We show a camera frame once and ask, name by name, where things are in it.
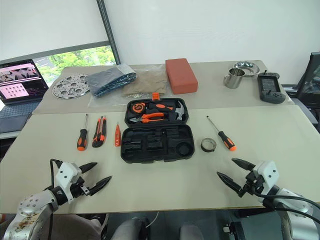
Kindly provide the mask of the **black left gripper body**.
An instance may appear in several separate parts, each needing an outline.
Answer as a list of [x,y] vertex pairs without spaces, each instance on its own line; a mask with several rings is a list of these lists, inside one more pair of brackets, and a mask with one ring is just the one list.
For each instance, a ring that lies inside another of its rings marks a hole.
[[70,192],[74,199],[85,195],[90,194],[90,190],[85,186],[85,180],[80,176],[75,183],[72,183],[70,186]]

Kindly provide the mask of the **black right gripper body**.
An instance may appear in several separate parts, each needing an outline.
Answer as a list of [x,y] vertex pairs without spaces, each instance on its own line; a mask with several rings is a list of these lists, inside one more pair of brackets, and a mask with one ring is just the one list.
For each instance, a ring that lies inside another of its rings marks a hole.
[[239,190],[238,196],[242,198],[246,193],[254,195],[255,193],[261,194],[264,190],[264,177],[258,174],[256,171],[251,170],[245,177],[246,182],[244,186]]

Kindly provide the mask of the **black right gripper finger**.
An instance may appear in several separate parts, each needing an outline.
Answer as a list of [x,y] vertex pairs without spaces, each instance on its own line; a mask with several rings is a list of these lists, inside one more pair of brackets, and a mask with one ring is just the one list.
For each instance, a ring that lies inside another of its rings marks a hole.
[[221,179],[221,181],[228,186],[229,188],[231,188],[233,191],[235,191],[237,194],[242,190],[242,187],[237,184],[236,182],[234,182],[234,180],[232,178],[230,178],[229,176],[227,176],[224,173],[221,172],[216,172],[218,177]]
[[236,165],[238,165],[240,168],[246,170],[246,171],[252,171],[256,165],[248,162],[246,160],[243,159],[239,159],[239,158],[232,158],[231,159]]

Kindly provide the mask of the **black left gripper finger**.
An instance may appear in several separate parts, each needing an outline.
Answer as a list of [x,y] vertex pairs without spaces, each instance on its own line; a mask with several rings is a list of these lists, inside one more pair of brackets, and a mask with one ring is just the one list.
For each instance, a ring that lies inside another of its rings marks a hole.
[[95,167],[98,163],[97,162],[89,162],[86,164],[81,165],[79,168],[81,170],[81,173],[84,174],[91,170],[93,167]]
[[108,182],[112,179],[112,176],[108,176],[103,178],[102,180],[98,181],[95,186],[93,186],[92,188],[89,189],[89,195],[93,196],[95,195],[97,192],[99,192],[100,190],[102,190],[107,184]]

